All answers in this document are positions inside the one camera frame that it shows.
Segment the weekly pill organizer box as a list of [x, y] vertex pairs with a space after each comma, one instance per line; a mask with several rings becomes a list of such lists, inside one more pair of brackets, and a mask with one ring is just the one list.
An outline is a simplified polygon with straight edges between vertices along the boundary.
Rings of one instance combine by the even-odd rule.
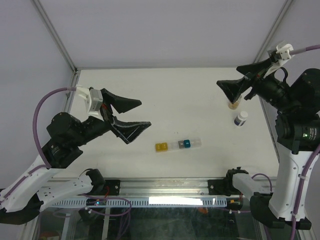
[[175, 141], [159, 142], [154, 145], [155, 152], [170, 152], [184, 149], [199, 148], [202, 146], [200, 138], [188, 138]]

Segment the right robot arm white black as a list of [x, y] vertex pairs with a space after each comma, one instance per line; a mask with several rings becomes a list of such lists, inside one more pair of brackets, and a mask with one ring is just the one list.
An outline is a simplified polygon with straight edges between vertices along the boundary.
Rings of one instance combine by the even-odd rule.
[[295, 230], [310, 230], [305, 198], [312, 169], [320, 156], [320, 71], [306, 69], [288, 85], [275, 78], [273, 66], [269, 59], [238, 66], [241, 79], [219, 80], [217, 85], [232, 103], [241, 94], [246, 100], [259, 96], [276, 109], [279, 167], [275, 190], [261, 189], [245, 170], [230, 169], [220, 192], [227, 196], [243, 193], [252, 216], [269, 228], [290, 225]]

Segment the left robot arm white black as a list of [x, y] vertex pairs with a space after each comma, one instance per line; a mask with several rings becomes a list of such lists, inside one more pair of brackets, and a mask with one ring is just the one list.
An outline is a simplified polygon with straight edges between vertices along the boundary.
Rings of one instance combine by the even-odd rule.
[[130, 144], [151, 126], [149, 121], [123, 122], [114, 116], [114, 112], [122, 114], [139, 107], [141, 101], [138, 99], [121, 97], [104, 88], [75, 86], [71, 91], [83, 98], [87, 119], [81, 121], [68, 112], [57, 113], [46, 128], [49, 141], [40, 145], [37, 123], [42, 103], [37, 104], [32, 134], [38, 156], [21, 177], [0, 191], [2, 224], [23, 225], [61, 200], [102, 193], [105, 179], [98, 169], [90, 169], [56, 187], [45, 187], [45, 183], [80, 157], [81, 147], [90, 141], [111, 132], [125, 144]]

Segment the clear bottle yellow capsules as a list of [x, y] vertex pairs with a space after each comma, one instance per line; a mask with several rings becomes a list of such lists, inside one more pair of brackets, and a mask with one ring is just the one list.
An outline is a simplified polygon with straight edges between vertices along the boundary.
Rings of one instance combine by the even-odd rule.
[[228, 103], [228, 107], [231, 109], [231, 110], [236, 110], [238, 108], [238, 106], [240, 105], [241, 103], [241, 100], [242, 100], [242, 96], [240, 95], [239, 98], [234, 102], [229, 102]]

